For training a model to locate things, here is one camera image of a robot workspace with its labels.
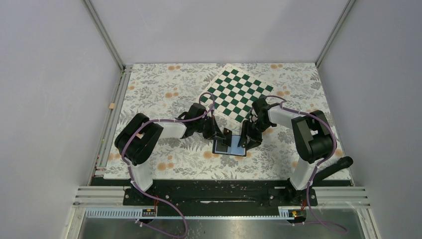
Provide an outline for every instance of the chessboard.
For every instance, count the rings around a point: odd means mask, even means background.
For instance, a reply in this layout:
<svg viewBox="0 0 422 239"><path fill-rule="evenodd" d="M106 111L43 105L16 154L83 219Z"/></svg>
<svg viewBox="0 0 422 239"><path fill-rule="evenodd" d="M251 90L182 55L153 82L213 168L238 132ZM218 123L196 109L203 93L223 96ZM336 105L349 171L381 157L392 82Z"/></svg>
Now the chessboard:
<svg viewBox="0 0 422 239"><path fill-rule="evenodd" d="M229 120L243 122L250 118L252 103L271 93L274 87L263 83L251 74L225 65L213 78L204 92L210 92L215 98L215 111ZM212 104L211 96L200 99L205 105Z"/></svg>

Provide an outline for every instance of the green square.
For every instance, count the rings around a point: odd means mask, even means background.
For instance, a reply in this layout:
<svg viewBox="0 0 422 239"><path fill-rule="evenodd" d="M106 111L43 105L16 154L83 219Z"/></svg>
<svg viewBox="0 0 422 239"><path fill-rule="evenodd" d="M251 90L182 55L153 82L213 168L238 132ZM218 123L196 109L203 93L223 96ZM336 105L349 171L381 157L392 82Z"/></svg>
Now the green square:
<svg viewBox="0 0 422 239"><path fill-rule="evenodd" d="M201 97L201 102L204 102L205 103L205 102L207 102L207 100L208 100L208 98L206 96L202 96Z"/></svg>
<svg viewBox="0 0 422 239"><path fill-rule="evenodd" d="M231 110L229 110L229 109L225 109L224 111L223 111L223 114L225 114L225 115L229 115L231 113Z"/></svg>
<svg viewBox="0 0 422 239"><path fill-rule="evenodd" d="M236 114L240 113L242 109L239 107L234 107L233 112L235 112Z"/></svg>
<svg viewBox="0 0 422 239"><path fill-rule="evenodd" d="M262 93L262 92L264 92L264 88L258 87L258 88L256 89L256 91L258 91L259 93Z"/></svg>
<svg viewBox="0 0 422 239"><path fill-rule="evenodd" d="M228 106L228 102L227 101L223 101L223 102L221 102L221 105L224 106L224 107L227 107Z"/></svg>
<svg viewBox="0 0 422 239"><path fill-rule="evenodd" d="M251 106L244 106L244 107L243 107L243 110L244 110L244 111L248 111L248 112L249 112L249 111L250 111L250 109L251 109Z"/></svg>
<svg viewBox="0 0 422 239"><path fill-rule="evenodd" d="M245 97L242 97L242 99L240 99L240 102L246 104L248 102L248 99Z"/></svg>
<svg viewBox="0 0 422 239"><path fill-rule="evenodd" d="M230 93L228 93L228 96L230 96L230 97L235 97L235 96L236 96L236 93L235 93L235 92L233 92L233 91L230 91Z"/></svg>
<svg viewBox="0 0 422 239"><path fill-rule="evenodd" d="M235 120L237 121L237 122L242 122L243 121L243 117L242 116L236 116L236 118L235 118Z"/></svg>

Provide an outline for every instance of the floral mat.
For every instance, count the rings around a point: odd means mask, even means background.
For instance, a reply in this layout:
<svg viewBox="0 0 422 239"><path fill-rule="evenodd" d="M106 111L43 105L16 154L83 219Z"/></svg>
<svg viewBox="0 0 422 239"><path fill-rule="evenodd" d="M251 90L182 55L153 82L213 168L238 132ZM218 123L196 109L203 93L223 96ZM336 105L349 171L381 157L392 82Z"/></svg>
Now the floral mat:
<svg viewBox="0 0 422 239"><path fill-rule="evenodd" d="M285 106L311 112L321 110L336 133L324 91L314 63L232 64L271 84L272 93L288 100ZM225 64L134 64L114 139L137 113L150 119L175 117L182 102L195 102ZM240 134L241 123L216 116L218 126ZM186 139L158 140L147 163L157 179L287 179L294 171L297 154L293 131L283 126L268 128L261 146L245 157L212 153L212 141L194 133ZM328 166L343 156L340 143ZM129 173L113 146L105 179L128 179ZM329 179L350 179L341 170Z"/></svg>

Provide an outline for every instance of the table surface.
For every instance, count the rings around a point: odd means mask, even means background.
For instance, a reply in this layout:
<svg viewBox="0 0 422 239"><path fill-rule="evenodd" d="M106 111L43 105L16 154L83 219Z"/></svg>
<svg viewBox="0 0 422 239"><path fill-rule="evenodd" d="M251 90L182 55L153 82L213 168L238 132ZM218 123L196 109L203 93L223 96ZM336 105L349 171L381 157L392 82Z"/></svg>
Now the table surface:
<svg viewBox="0 0 422 239"><path fill-rule="evenodd" d="M225 64L134 64L119 115L114 139L137 114L150 119L174 117L180 102L196 102L200 93ZM289 108L311 112L321 110L337 135L332 115L314 63L232 64L274 87L273 95L288 100ZM240 134L241 124L216 116L224 127ZM287 179L294 171L297 154L293 131L278 125L262 135L261 146L246 157L213 154L212 141L194 133L186 139L160 139L147 163L157 179ZM343 156L338 141L335 155L322 166ZM105 179L128 179L129 173L113 146L108 157ZM328 179L350 179L349 170L341 170Z"/></svg>

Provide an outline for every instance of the gray wall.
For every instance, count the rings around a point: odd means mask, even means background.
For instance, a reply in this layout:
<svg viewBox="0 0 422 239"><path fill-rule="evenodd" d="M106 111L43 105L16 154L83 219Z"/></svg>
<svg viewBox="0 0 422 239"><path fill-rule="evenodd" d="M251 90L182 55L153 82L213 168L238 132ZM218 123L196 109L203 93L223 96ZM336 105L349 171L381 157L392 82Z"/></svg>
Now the gray wall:
<svg viewBox="0 0 422 239"><path fill-rule="evenodd" d="M422 1L358 1L320 68L383 238L420 238Z"/></svg>
<svg viewBox="0 0 422 239"><path fill-rule="evenodd" d="M56 239L118 68L79 0L0 7L0 238Z"/></svg>
<svg viewBox="0 0 422 239"><path fill-rule="evenodd" d="M93 0L126 64L314 62L347 0Z"/></svg>

